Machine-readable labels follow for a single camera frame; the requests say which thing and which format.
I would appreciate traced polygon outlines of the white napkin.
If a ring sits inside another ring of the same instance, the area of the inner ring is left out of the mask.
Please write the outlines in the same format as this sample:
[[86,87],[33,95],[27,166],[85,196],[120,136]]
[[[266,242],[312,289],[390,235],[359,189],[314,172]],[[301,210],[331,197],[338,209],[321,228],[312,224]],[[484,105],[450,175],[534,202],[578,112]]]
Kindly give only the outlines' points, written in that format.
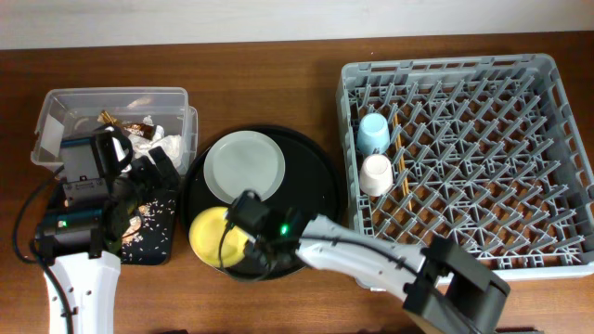
[[166,135],[164,128],[155,124],[150,116],[146,116],[141,125],[152,125],[155,130],[155,135],[151,139],[146,139],[135,134],[128,135],[133,146],[135,158],[138,159],[141,156],[149,156],[149,151],[151,149],[161,147],[172,161],[174,167],[180,168],[182,166],[182,136]]

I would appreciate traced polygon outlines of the gold snack wrapper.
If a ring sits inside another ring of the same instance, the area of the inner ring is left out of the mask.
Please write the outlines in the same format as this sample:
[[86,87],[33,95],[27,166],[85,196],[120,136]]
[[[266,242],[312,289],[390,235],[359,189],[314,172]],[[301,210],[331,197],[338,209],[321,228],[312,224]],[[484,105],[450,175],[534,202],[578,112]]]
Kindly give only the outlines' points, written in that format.
[[155,125],[146,124],[143,122],[121,121],[110,115],[106,110],[102,110],[99,113],[97,120],[103,124],[117,126],[132,135],[137,135],[148,140],[152,140],[156,134]]

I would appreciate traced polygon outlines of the yellow bowl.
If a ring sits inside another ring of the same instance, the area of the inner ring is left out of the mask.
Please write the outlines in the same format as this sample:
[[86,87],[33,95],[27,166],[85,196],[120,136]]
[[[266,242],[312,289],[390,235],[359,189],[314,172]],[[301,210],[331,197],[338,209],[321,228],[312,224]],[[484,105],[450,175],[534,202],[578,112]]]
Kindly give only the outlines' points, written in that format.
[[224,267],[231,267],[245,258],[244,249],[249,238],[237,227],[232,227],[226,234],[222,249],[219,249],[227,225],[226,214],[226,207],[209,208],[196,216],[188,232],[191,249],[213,267],[220,266],[219,259]]

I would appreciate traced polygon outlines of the light grey plate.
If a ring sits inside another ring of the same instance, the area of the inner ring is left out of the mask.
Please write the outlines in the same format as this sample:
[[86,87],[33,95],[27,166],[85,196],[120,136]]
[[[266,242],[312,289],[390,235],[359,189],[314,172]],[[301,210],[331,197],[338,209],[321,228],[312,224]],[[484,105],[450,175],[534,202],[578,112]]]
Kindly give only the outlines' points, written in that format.
[[261,200],[279,189],[286,172],[284,154],[268,135],[237,131],[223,136],[208,151],[203,176],[211,193],[230,204],[244,190]]

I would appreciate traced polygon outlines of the pink plastic cup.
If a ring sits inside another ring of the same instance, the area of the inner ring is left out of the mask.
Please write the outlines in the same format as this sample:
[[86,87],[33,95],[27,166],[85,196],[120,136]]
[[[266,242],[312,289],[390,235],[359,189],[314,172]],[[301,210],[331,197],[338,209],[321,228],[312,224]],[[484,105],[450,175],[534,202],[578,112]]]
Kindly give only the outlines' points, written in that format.
[[379,197],[387,193],[394,183],[392,164],[381,154],[367,156],[359,172],[359,186],[363,193]]

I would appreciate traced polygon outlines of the blue plastic cup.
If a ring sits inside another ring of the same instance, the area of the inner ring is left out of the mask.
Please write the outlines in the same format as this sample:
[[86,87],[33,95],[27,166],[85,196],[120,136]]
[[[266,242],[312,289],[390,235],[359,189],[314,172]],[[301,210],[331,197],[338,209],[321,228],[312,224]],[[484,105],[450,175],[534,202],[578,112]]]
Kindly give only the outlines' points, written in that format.
[[377,112],[364,116],[359,124],[355,143],[364,155],[384,153],[391,143],[387,120]]

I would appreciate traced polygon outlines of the wooden chopstick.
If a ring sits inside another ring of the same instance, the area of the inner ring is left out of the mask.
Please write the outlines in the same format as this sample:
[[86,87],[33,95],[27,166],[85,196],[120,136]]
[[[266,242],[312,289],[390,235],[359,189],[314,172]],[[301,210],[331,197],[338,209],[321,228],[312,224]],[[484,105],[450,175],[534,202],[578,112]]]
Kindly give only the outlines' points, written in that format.
[[[396,145],[398,149],[403,149],[403,144],[402,144],[402,140],[401,140],[401,136],[398,135],[398,137],[396,138]],[[404,159],[404,153],[400,158],[399,161],[399,168],[400,168],[400,173],[403,173],[406,171],[406,165],[405,165],[405,159]],[[408,186],[408,181],[407,181],[407,176],[405,176],[405,179],[403,181],[403,194],[404,194],[404,198],[407,201],[407,208],[411,211],[412,210],[412,204],[410,202],[410,199],[407,198],[408,194],[409,194],[409,186]]]
[[[399,126],[399,121],[398,121],[398,116],[397,113],[394,114],[394,118],[393,118],[393,126],[394,126],[394,131],[396,132],[398,126]],[[395,137],[395,141],[394,141],[396,150],[399,151],[402,148],[402,143],[401,143],[401,137],[400,137],[400,133],[398,132],[396,134]],[[405,170],[405,163],[404,163],[404,155],[400,157],[399,162],[398,162],[398,168],[399,168],[399,173],[400,174],[404,174],[404,170]],[[406,178],[403,180],[403,191],[405,188],[405,185],[407,184],[407,180]]]

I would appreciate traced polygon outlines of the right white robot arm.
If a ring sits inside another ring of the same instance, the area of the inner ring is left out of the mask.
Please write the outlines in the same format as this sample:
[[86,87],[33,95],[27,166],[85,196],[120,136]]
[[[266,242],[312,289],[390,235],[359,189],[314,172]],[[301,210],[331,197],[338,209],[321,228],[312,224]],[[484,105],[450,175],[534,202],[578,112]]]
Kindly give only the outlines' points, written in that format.
[[229,216],[268,251],[392,294],[426,333],[493,333],[510,294],[502,278],[447,238],[428,247],[395,245],[321,214],[256,208]]

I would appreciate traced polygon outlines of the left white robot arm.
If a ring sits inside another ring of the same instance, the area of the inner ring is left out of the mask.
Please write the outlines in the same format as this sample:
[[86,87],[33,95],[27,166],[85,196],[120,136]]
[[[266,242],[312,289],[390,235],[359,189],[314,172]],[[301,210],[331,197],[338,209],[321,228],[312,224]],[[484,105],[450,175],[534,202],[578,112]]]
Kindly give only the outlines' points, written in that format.
[[139,159],[111,143],[62,146],[66,181],[37,226],[31,249],[44,270],[53,333],[111,333],[130,221],[153,193],[177,188],[179,174],[156,147]]

